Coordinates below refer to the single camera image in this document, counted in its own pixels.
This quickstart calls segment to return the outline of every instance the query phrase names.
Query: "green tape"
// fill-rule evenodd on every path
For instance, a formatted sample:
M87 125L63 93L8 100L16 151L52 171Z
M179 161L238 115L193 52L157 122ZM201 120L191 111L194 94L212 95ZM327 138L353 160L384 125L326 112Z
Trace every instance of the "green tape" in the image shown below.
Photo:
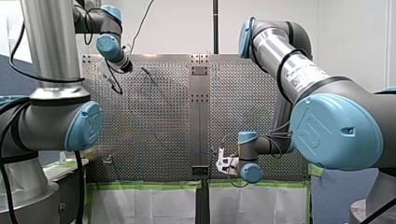
M306 189L306 215L305 215L305 223L310 224L311 223L311 212L310 212L310 207L311 207L311 182L308 182L308 186Z
M91 183L87 185L90 190L119 190L119 189L199 189L200 181L180 182L145 182L145 181L122 181L110 183Z
M92 197L93 197L93 190L87 188L87 204L86 209L87 209L87 224L92 224Z
M323 168L320 168L312 163L310 163L308 167L310 175L321 177L321 175L323 174Z
M232 179L237 186L244 186L246 184L242 179ZM309 181L273 181L262 180L257 184L250 184L249 186L256 187L270 187L270 188L286 188L286 189L306 189L310 186ZM210 188L234 188L229 179L210 180Z

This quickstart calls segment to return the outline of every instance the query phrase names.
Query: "metal post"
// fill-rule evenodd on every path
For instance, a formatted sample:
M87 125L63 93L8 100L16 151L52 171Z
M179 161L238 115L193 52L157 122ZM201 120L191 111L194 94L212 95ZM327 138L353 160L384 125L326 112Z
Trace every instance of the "metal post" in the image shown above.
M32 60L38 77L80 78L72 1L21 0ZM39 82L31 95L37 100L89 96L81 83Z
M213 0L213 48L219 54L219 0Z

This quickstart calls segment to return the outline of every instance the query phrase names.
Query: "light blue joint cap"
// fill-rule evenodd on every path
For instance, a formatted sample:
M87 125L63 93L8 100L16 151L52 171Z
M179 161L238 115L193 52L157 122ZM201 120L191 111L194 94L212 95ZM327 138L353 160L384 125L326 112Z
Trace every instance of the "light blue joint cap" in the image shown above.
M22 95L0 96L0 106L8 104L8 103L10 103L10 102L12 102L14 100L21 99L23 97L27 97L27 96L22 96Z
M83 105L67 131L64 141L66 151L79 151L92 147L102 129L102 119L102 109L95 101Z
M383 150L375 119L346 97L319 93L305 97L290 118L292 141L315 165L358 171L372 167Z
M259 135L256 132L241 132L238 134L238 144L242 145L256 140Z
M111 5L103 5L102 9L106 10L108 13L117 18L119 22L121 22L121 12L117 7L113 7Z
M100 35L96 40L96 48L104 58L113 63L117 63L122 60L122 49L120 43L113 35Z
M257 163L248 163L242 167L241 177L249 184L256 184L262 179L262 168Z
M241 58L249 58L249 47L250 47L250 27L249 20L247 20L241 28L241 34L239 36L239 56Z
M396 91L396 86L387 87L386 89L382 90L382 92L384 92L384 91Z

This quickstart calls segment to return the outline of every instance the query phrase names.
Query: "white wall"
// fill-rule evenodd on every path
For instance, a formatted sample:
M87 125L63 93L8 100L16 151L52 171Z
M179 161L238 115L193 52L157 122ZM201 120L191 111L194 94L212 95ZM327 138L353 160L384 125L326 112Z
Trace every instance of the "white wall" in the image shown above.
M318 65L368 91L388 86L390 1L320 0Z
M123 44L132 42L149 0L103 0L119 7ZM318 0L219 0L219 53L238 53L239 31L251 16L299 22L318 55ZM213 52L212 0L154 1L135 53Z
M103 0L121 10L122 44L131 44L150 0ZM134 53L206 53L212 44L211 0L156 0Z

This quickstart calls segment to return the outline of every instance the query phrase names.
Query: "pegboard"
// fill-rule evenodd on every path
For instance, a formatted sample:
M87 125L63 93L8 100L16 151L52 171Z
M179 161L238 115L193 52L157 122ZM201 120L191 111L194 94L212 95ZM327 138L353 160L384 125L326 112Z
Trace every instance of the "pegboard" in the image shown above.
M103 77L103 58L82 57L85 86L105 111L89 179L190 180L189 56L133 61L131 74L115 74L123 88L118 95Z
M227 134L225 156L235 154L237 134L254 131L267 133L271 129L276 106L277 85L251 60L237 55L211 55L209 146L218 150ZM227 178L217 172L216 156L209 159L211 178ZM295 150L281 159L259 156L263 178L271 180L305 180L306 160Z
M90 181L191 180L196 162L209 165L210 178L227 178L217 171L213 153L223 136L233 135L226 141L228 156L236 151L238 132L269 131L276 105L276 84L269 75L237 55L208 55L208 72L198 77L191 74L197 66L191 57L196 55L134 55L132 74L116 74L122 96L103 77L101 56L82 57L84 85L105 111ZM201 114L198 121L196 113ZM297 151L281 160L260 156L259 161L264 179L308 177Z

